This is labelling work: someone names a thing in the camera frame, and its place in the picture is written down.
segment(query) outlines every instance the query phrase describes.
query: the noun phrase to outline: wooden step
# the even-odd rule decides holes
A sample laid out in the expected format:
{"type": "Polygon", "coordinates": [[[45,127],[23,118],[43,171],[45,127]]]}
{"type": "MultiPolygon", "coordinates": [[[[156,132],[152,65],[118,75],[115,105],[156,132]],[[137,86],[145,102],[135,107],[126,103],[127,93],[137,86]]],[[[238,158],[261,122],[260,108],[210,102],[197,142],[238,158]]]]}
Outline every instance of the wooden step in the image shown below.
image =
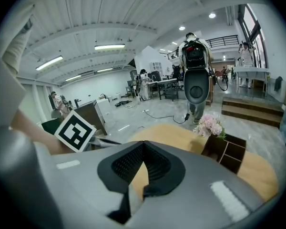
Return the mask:
{"type": "Polygon", "coordinates": [[[251,120],[258,123],[275,126],[277,128],[280,127],[280,123],[282,120],[281,116],[277,116],[275,114],[263,113],[252,109],[245,109],[229,105],[223,105],[221,113],[223,115],[229,115],[236,118],[251,120]]]}
{"type": "Polygon", "coordinates": [[[268,113],[268,114],[277,115],[277,116],[283,116],[284,114],[284,110],[279,106],[268,105],[268,104],[254,102],[254,101],[236,99],[236,98],[224,97],[223,105],[260,111],[263,113],[268,113]]]}

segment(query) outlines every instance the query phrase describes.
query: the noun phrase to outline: flower bouquet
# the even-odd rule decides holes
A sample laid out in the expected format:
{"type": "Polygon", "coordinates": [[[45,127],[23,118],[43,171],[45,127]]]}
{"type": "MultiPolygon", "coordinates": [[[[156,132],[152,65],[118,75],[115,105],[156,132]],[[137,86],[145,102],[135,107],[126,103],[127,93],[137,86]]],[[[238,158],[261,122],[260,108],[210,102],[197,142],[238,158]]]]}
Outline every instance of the flower bouquet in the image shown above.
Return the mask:
{"type": "Polygon", "coordinates": [[[202,116],[198,126],[194,129],[194,132],[203,137],[214,135],[225,140],[225,129],[223,128],[220,119],[215,115],[205,114],[202,116]]]}

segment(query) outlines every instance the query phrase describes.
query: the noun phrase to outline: wooden shelf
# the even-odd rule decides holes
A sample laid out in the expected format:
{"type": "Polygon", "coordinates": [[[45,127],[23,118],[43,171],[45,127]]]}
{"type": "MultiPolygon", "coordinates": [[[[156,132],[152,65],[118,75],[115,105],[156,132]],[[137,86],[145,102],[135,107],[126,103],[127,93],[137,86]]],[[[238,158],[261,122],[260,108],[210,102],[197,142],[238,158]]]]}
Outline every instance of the wooden shelf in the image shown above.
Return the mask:
{"type": "Polygon", "coordinates": [[[201,154],[216,160],[237,174],[244,159],[245,150],[246,141],[243,139],[227,135],[226,140],[223,140],[211,135],[201,154]]]}

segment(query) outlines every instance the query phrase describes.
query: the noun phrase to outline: black backpack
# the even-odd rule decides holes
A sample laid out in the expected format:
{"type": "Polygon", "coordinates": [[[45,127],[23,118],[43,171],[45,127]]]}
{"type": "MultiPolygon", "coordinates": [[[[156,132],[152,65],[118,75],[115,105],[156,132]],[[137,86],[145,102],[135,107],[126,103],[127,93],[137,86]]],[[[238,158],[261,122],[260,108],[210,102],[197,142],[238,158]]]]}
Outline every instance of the black backpack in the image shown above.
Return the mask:
{"type": "Polygon", "coordinates": [[[195,41],[184,41],[185,46],[182,48],[182,61],[187,69],[193,67],[206,67],[204,60],[205,47],[198,43],[199,38],[195,41]]]}

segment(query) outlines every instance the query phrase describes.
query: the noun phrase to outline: wooden table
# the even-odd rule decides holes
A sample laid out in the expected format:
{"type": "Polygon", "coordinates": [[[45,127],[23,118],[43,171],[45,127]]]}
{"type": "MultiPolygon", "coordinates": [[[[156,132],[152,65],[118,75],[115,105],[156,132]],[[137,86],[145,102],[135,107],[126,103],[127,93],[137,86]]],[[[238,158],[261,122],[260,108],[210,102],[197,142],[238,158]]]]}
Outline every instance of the wooden table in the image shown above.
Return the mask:
{"type": "MultiPolygon", "coordinates": [[[[144,140],[201,154],[207,138],[176,125],[159,124],[135,134],[129,141],[144,140]]],[[[251,185],[265,202],[278,193],[276,174],[270,164],[259,155],[246,151],[237,176],[251,185]]],[[[148,173],[144,163],[134,177],[132,185],[142,199],[143,187],[148,185],[148,173]]]]}

